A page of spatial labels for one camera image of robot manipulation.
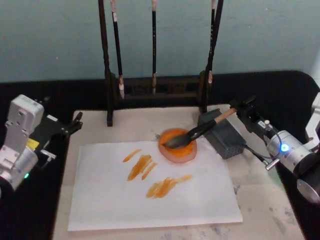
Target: gray box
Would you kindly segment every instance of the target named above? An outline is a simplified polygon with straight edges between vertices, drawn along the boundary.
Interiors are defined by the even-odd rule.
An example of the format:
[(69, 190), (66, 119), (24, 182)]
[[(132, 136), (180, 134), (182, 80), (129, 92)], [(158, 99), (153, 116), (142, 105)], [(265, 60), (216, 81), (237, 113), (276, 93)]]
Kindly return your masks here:
[[(213, 120), (221, 115), (220, 109), (215, 109), (198, 118), (198, 126)], [(228, 159), (244, 151), (245, 139), (238, 133), (232, 124), (224, 119), (203, 135), (214, 147), (217, 153), (223, 158)]]

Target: paper sheet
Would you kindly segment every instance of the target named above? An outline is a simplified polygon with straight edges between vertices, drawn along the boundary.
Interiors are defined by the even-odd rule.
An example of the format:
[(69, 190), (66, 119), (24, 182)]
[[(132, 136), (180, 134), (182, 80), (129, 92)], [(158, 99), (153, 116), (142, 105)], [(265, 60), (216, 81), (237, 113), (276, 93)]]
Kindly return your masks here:
[[(205, 138), (197, 139), (194, 160), (176, 165), (159, 152), (156, 141), (82, 146), (73, 189), (69, 231), (128, 229), (242, 222), (228, 167)], [(141, 152), (128, 162), (123, 159)], [(142, 181), (127, 181), (141, 155), (157, 166)], [(152, 184), (192, 175), (163, 198), (146, 198)]]

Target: yellow label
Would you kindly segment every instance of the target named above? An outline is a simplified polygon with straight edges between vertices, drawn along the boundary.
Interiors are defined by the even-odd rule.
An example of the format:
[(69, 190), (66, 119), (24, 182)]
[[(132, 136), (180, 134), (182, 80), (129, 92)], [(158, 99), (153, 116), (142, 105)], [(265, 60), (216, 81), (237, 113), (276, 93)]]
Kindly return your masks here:
[(39, 145), (39, 142), (31, 139), (31, 138), (28, 138), (28, 141), (26, 142), (26, 145), (32, 149), (33, 151), (36, 150), (36, 148), (38, 147)]

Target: teal wall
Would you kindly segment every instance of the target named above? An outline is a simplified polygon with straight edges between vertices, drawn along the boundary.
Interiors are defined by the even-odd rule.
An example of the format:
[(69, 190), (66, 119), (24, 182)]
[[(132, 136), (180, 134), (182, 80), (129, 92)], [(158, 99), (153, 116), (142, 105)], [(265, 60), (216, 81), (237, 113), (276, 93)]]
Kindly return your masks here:
[[(320, 79), (320, 1), (225, 0), (213, 69), (295, 69)], [(117, 73), (105, 0), (111, 70)], [(158, 0), (157, 74), (204, 69), (210, 0)], [(152, 73), (151, 0), (118, 0), (123, 74)], [(0, 82), (103, 78), (98, 0), (0, 0)]]

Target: white table surface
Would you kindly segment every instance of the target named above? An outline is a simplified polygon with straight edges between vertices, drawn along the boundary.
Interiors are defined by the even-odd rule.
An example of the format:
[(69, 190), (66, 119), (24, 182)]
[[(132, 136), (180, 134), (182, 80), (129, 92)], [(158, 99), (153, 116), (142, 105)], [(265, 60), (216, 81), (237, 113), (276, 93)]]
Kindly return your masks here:
[[(209, 106), (208, 110), (227, 105)], [(264, 165), (245, 150), (242, 157), (227, 159), (243, 222), (181, 227), (156, 227), (120, 230), (68, 232), (69, 213), (79, 147), (92, 143), (152, 141), (166, 129), (192, 129), (197, 125), (197, 107), (167, 107), (117, 110), (113, 126), (107, 127), (106, 111), (83, 111), (83, 127), (70, 138), (59, 204), (54, 226), (54, 240), (277, 240), (304, 239), (276, 169), (267, 172)], [(261, 154), (267, 154), (263, 142), (248, 133), (234, 114), (231, 124)]]

